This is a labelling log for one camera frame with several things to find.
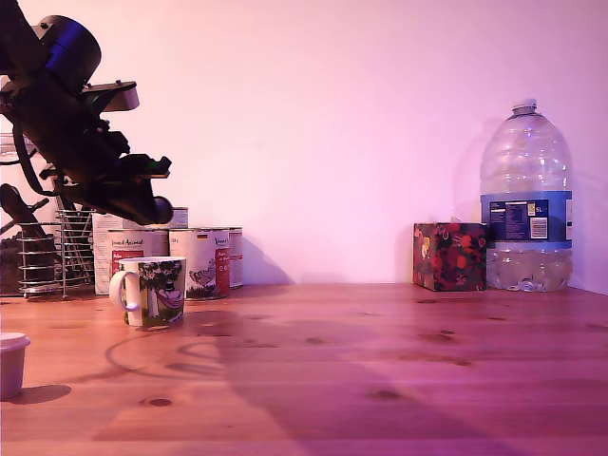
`printed mug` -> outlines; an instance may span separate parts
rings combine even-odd
[[[110,301],[124,309],[130,326],[167,326],[183,319],[186,258],[146,256],[119,260]]]

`floral tissue box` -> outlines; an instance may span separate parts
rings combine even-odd
[[[485,290],[482,223],[414,223],[413,282],[435,292]]]

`dish rack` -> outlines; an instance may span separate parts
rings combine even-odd
[[[24,297],[92,285],[92,212],[57,211],[58,221],[20,223]]]

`water bottle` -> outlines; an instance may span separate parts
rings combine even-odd
[[[492,288],[556,291],[567,287],[572,274],[570,152],[536,107],[534,99],[515,103],[482,158]]]

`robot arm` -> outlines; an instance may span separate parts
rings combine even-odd
[[[16,0],[0,0],[0,114],[13,124],[19,161],[34,191],[56,195],[131,219],[141,225],[166,223],[170,202],[154,197],[151,179],[166,178],[171,161],[130,154],[120,131],[100,119],[104,111],[139,105],[134,82],[90,85],[101,62],[93,35],[63,16],[28,25]],[[26,136],[51,164],[56,192],[42,189],[29,162]]]

